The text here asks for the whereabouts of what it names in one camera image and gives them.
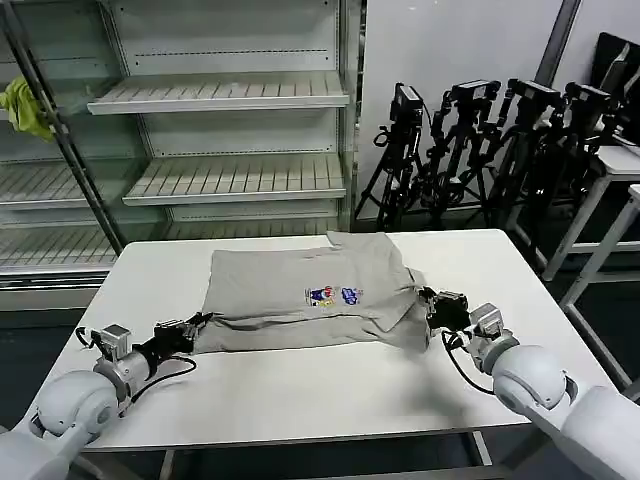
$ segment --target white shelf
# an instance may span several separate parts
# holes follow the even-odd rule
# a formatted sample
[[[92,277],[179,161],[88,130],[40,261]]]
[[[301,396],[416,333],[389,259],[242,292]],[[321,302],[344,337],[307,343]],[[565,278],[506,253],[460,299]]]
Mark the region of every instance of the white shelf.
[[[337,154],[154,159],[122,200],[126,205],[185,205],[343,198]]]
[[[87,102],[95,97],[96,92],[104,91],[102,79],[69,79],[50,82],[52,94],[60,113],[70,117],[87,113]],[[4,92],[6,85],[0,87]],[[0,108],[0,122],[9,121],[9,112]]]
[[[211,238],[289,237],[324,235],[337,230],[336,218],[259,220],[237,222],[174,222],[169,240],[201,240]]]
[[[91,165],[103,200],[122,194],[130,162]],[[88,207],[80,186],[64,161],[0,164],[0,209],[36,210]]]
[[[349,104],[334,71],[129,77],[87,107],[94,115],[335,108]]]
[[[104,271],[116,255],[97,225],[0,232],[0,275]]]

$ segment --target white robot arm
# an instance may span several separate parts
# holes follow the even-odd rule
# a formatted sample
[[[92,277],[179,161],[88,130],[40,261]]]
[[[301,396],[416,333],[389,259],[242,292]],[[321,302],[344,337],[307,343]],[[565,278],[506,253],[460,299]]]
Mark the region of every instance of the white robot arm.
[[[493,392],[503,405],[531,420],[595,479],[640,479],[635,403],[610,388],[584,383],[544,348],[520,345],[493,305],[470,317],[472,326],[449,342],[468,351],[476,367],[493,377]]]
[[[112,325],[93,332],[91,344],[102,357],[93,371],[75,371],[45,385],[36,400],[36,412],[27,414],[10,432],[0,435],[0,472],[11,480],[64,480],[82,449],[134,403],[154,379],[158,366],[190,353],[198,329],[210,317],[198,314],[186,321],[158,324],[154,337],[129,347],[130,332]]]
[[[585,384],[542,347],[520,345],[493,305],[483,305],[468,318],[470,327],[446,332],[449,339],[443,334],[443,340],[448,350],[464,348],[476,367],[493,377],[489,393],[529,418],[594,478],[640,479],[635,458],[640,452],[637,405],[614,390]],[[186,322],[161,324],[154,338],[133,351],[126,330],[115,326],[100,332],[95,340],[101,343],[103,357],[94,371],[71,372],[48,384],[38,397],[36,414],[0,435],[3,478],[64,480],[85,445],[165,378],[145,385],[158,365],[176,352],[191,352],[206,319],[197,315]]]

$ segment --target white table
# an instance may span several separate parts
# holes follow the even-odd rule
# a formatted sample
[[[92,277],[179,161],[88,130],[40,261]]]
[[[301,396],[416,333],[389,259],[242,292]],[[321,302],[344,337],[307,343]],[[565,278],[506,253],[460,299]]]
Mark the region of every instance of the white table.
[[[584,318],[582,313],[580,313],[578,306],[576,305],[578,299],[590,284],[605,282],[640,282],[640,272],[637,271],[600,273],[600,269],[602,269],[605,261],[609,255],[613,253],[616,246],[620,245],[620,239],[622,239],[622,236],[627,232],[640,213],[640,185],[631,185],[631,187],[629,187],[629,194],[629,201],[618,215],[618,218],[611,225],[611,228],[596,251],[591,255],[591,258],[589,258],[589,261],[580,272],[580,275],[578,275],[576,281],[565,293],[565,296],[560,301],[560,307],[569,318],[573,319],[574,324],[581,325],[603,355],[611,356],[611,358],[609,358],[609,363],[620,369],[617,374],[626,388],[625,394],[635,401],[640,397],[640,379],[632,383],[632,379],[611,355],[607,347],[604,345],[604,342],[602,342],[600,337],[591,328],[589,322]]]
[[[544,280],[553,280],[569,254],[590,254],[596,251],[600,242],[576,242],[611,183],[640,182],[640,156],[634,153],[633,150],[634,149],[630,147],[622,145],[600,147],[598,158],[605,168],[605,174],[596,180],[590,188],[589,195],[582,203],[580,210],[576,214],[575,219],[571,223],[569,230],[563,237],[551,260],[547,262],[544,255],[536,252],[539,262],[545,269],[542,273]],[[522,229],[520,229],[518,233],[520,236],[523,236]],[[640,251],[640,242],[619,242],[614,250],[617,252],[637,252]],[[621,369],[617,363],[614,364],[614,367],[617,370]]]
[[[391,234],[406,266],[437,289],[492,302],[522,343],[552,351],[570,372],[611,385],[558,305],[498,230]],[[151,242],[129,245],[80,325],[119,323],[144,342],[158,321],[199,310],[216,249],[285,250],[328,245],[325,237]],[[469,358],[460,363],[491,386]],[[72,337],[46,381],[92,368],[97,352]],[[457,374],[439,339],[424,355],[380,343],[194,357],[198,369],[146,393],[87,451],[278,444],[468,432],[527,423]]]

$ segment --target black cable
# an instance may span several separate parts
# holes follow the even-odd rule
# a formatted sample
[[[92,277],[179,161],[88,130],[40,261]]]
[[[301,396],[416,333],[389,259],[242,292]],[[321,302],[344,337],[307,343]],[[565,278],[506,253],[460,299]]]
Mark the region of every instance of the black cable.
[[[427,119],[429,120],[429,131],[431,131],[431,129],[433,128],[433,121],[431,119],[431,113],[429,113],[429,109],[427,108],[427,104],[422,102],[422,105],[424,106],[424,111],[427,112]]]
[[[140,396],[146,392],[147,390],[149,390],[151,387],[153,387],[154,385],[157,385],[160,382],[163,382],[164,380],[168,380],[169,378],[175,378],[175,377],[179,377],[180,375],[186,375],[187,373],[191,373],[193,372],[198,365],[196,364],[196,362],[194,362],[193,360],[191,360],[190,358],[185,358],[185,357],[174,357],[171,356],[168,358],[168,360],[179,360],[181,362],[184,363],[188,363],[189,365],[191,365],[191,367],[185,369],[185,370],[181,370],[179,372],[175,372],[175,373],[170,373],[169,375],[165,375],[164,377],[160,377],[157,378],[156,380],[154,380],[153,382],[151,382],[149,385],[145,385],[142,390],[140,390],[138,393],[136,393],[133,397],[131,397],[131,403],[136,403],[138,401],[138,399],[140,398]]]
[[[620,142],[623,145],[626,145],[627,147],[640,147],[640,145],[638,145],[637,143],[633,143],[630,140],[627,140],[626,138],[618,135],[618,138],[616,138],[616,142]]]
[[[451,335],[451,337],[449,337],[448,341],[447,341],[447,338],[446,338],[445,334]],[[458,373],[462,376],[462,378],[464,378],[465,381],[469,385],[471,385],[473,388],[475,388],[479,392],[486,393],[487,395],[495,395],[495,393],[493,393],[491,390],[487,390],[486,388],[482,388],[477,383],[474,383],[473,380],[471,380],[467,376],[467,374],[464,373],[464,371],[462,370],[462,368],[458,364],[458,361],[453,356],[453,342],[455,342],[457,339],[458,339],[458,337],[456,336],[455,333],[447,332],[447,331],[443,331],[442,332],[442,343],[444,344],[444,349],[447,351],[447,355],[449,355],[449,358],[451,359],[451,362],[453,363],[453,366],[456,367],[456,370],[458,370]]]
[[[91,339],[91,343],[85,340],[84,335],[87,333],[87,329],[85,327],[78,327],[76,328],[75,332],[76,332],[76,338],[82,344],[83,347],[93,348],[93,346],[96,344],[93,339]]]

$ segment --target tripod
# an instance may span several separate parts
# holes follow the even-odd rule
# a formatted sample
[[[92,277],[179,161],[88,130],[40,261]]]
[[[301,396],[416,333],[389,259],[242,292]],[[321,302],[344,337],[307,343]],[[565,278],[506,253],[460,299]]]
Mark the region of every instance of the tripod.
[[[611,140],[616,126],[618,102],[610,94],[587,85],[567,84],[565,100],[571,109],[571,123],[566,129],[566,159],[572,159],[569,169],[574,205],[579,208],[586,196],[589,175],[597,161],[597,153],[605,141]],[[596,133],[602,118],[604,130]]]
[[[391,103],[391,130],[380,127],[373,143],[384,147],[385,151],[369,181],[355,211],[357,219],[367,202],[378,206],[376,228],[391,231],[397,228],[405,211],[410,208],[410,183],[414,164],[420,173],[423,169],[418,148],[422,136],[423,101],[418,93],[402,83],[395,87],[395,97]],[[387,174],[382,197],[378,200],[373,189],[382,173]]]
[[[501,116],[508,115],[516,95],[520,96],[520,100],[515,125],[507,130],[501,140],[502,145],[508,142],[511,142],[511,145],[489,195],[492,211],[491,225],[500,228],[508,227],[510,221],[517,217],[521,210],[516,207],[516,202],[522,192],[527,173],[532,168],[539,141],[547,133],[545,128],[536,128],[540,118],[547,108],[559,109],[562,106],[559,92],[534,82],[524,82],[514,78],[509,80],[501,107]],[[552,117],[554,128],[557,128],[558,122],[562,123],[561,113],[559,116]]]
[[[483,80],[456,85],[444,94],[442,106],[434,115],[431,135],[435,145],[427,151],[428,181],[423,181],[426,185],[422,188],[422,204],[427,207],[437,225],[441,224],[442,214],[448,208],[462,202],[465,192],[480,200],[481,209],[488,215],[483,169],[497,152],[500,125],[488,123],[487,120],[500,86],[500,82]],[[452,102],[455,102],[458,109],[458,122],[445,136],[442,125],[444,118],[451,112]],[[489,140],[489,147],[485,154],[481,154],[485,139]],[[454,145],[447,169],[439,172],[440,163],[449,153],[452,142]],[[460,160],[469,143],[470,169],[458,177]],[[468,188],[474,178],[478,183],[477,195]]]

